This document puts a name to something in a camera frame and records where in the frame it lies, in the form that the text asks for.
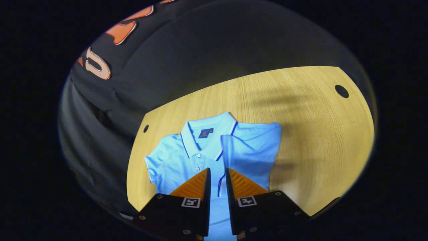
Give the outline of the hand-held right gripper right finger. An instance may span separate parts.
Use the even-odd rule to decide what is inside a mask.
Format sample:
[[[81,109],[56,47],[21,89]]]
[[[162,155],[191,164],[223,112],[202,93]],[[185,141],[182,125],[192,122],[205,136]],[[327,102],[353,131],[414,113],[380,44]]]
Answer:
[[[226,169],[231,230],[235,236],[285,236],[311,220],[283,191],[267,191]]]

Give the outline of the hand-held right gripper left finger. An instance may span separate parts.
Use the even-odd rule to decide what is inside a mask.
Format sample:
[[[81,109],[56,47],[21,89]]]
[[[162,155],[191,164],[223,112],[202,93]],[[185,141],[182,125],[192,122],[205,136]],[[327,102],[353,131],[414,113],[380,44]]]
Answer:
[[[157,239],[208,236],[211,171],[206,168],[170,194],[155,194],[133,219],[133,227]]]

